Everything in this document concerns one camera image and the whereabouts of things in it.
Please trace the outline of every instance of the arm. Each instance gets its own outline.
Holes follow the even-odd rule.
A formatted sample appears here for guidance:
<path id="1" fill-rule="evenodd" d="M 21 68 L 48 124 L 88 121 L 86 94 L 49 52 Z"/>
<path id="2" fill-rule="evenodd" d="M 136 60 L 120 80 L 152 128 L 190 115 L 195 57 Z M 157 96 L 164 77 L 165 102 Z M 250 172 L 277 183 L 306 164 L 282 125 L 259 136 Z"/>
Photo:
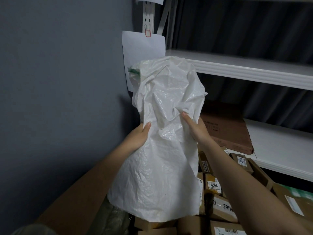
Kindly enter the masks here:
<path id="1" fill-rule="evenodd" d="M 182 117 L 204 150 L 214 175 L 247 234 L 309 235 L 272 193 L 221 150 L 210 137 L 201 118 L 196 124 L 184 112 Z"/>
<path id="2" fill-rule="evenodd" d="M 98 212 L 119 168 L 147 140 L 151 123 L 140 124 L 108 156 L 66 190 L 37 219 L 59 235 L 84 235 Z"/>

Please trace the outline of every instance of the hand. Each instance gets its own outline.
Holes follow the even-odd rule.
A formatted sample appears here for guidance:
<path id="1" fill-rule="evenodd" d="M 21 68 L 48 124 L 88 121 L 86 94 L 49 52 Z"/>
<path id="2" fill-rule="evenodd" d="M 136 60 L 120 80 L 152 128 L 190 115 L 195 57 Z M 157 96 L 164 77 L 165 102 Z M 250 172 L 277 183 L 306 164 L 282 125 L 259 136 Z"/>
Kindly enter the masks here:
<path id="1" fill-rule="evenodd" d="M 148 132 L 150 130 L 151 123 L 148 122 L 143 128 L 143 123 L 141 123 L 137 128 L 133 129 L 124 139 L 123 144 L 130 152 L 139 149 L 145 144 L 148 138 Z"/>
<path id="2" fill-rule="evenodd" d="M 198 119 L 198 124 L 193 122 L 193 120 L 185 112 L 182 112 L 182 118 L 189 125 L 191 135 L 199 144 L 204 145 L 208 140 L 211 139 L 207 131 L 207 127 L 205 126 L 203 120 L 200 117 Z"/>

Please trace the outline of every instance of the white plastic bag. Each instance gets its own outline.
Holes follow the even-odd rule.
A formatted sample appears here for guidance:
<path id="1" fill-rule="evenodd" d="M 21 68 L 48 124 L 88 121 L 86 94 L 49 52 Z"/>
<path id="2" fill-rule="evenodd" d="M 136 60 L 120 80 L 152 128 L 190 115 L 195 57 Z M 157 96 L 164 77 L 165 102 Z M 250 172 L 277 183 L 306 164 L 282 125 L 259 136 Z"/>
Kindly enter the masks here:
<path id="1" fill-rule="evenodd" d="M 110 203 L 150 222 L 199 214 L 197 143 L 180 116 L 198 122 L 206 92 L 195 68 L 185 59 L 141 61 L 129 69 L 132 104 L 148 139 L 123 163 L 111 189 Z"/>

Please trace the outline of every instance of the gray wall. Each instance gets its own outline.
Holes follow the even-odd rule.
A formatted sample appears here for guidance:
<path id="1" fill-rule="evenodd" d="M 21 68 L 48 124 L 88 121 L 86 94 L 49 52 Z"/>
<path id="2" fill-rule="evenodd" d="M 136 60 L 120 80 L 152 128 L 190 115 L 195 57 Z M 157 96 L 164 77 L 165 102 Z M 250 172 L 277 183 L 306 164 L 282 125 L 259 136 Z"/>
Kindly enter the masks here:
<path id="1" fill-rule="evenodd" d="M 132 5 L 0 0 L 1 234 L 34 221 L 131 130 L 121 32 L 134 28 Z"/>

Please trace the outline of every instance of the sleeve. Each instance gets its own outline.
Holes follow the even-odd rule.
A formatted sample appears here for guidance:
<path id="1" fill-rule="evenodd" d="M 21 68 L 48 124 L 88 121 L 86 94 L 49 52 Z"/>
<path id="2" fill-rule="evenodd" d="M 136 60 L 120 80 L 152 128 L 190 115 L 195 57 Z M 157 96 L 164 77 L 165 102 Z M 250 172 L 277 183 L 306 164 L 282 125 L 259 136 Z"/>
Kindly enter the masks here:
<path id="1" fill-rule="evenodd" d="M 42 224 L 31 224 L 21 227 L 11 235 L 57 235 L 52 229 Z"/>

